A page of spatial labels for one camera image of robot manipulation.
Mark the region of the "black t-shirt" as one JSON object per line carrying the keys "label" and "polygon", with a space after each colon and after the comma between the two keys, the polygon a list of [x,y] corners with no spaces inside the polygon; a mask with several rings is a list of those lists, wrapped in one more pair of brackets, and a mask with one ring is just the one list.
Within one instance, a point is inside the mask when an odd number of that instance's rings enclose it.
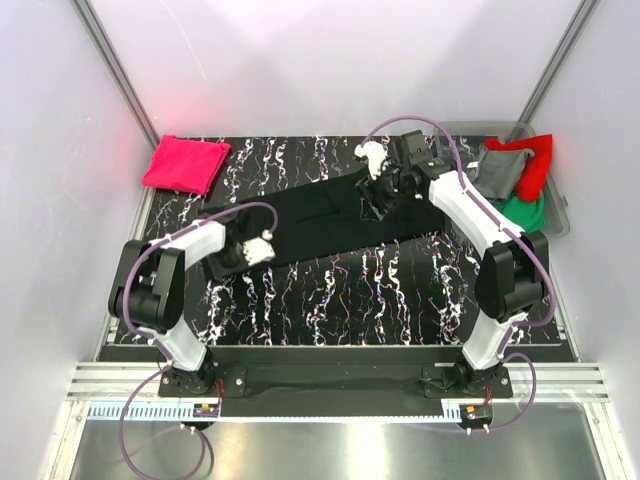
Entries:
{"label": "black t-shirt", "polygon": [[249,266],[248,271],[444,231],[444,214],[414,196],[382,221],[364,218],[363,201],[355,184],[365,176],[368,171],[362,168],[341,177],[248,198],[248,203],[261,200],[270,204],[278,215],[278,225],[271,240],[275,258]]}

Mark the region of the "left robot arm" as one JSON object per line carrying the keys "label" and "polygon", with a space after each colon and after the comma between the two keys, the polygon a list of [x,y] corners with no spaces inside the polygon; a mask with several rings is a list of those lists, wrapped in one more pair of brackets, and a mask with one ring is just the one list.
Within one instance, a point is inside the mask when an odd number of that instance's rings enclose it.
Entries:
{"label": "left robot arm", "polygon": [[184,318],[185,278],[211,257],[225,273],[275,258],[272,239],[279,215],[272,205],[249,202],[200,217],[153,241],[129,240],[122,249],[107,303],[108,313],[145,339],[165,359],[160,377],[195,396],[218,394],[210,348]]}

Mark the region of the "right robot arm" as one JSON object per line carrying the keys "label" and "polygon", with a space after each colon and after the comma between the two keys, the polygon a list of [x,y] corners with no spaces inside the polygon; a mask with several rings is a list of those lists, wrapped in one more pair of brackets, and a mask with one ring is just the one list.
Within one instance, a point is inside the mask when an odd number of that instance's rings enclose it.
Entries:
{"label": "right robot arm", "polygon": [[481,257],[474,294],[478,317],[459,360],[426,384],[440,393],[483,394],[505,363],[509,340],[532,307],[553,300],[548,240],[527,233],[484,199],[462,171],[460,160],[432,155],[420,131],[385,147],[366,138],[355,157],[367,172],[357,189],[378,218],[405,198],[425,200],[442,211],[471,241]]}

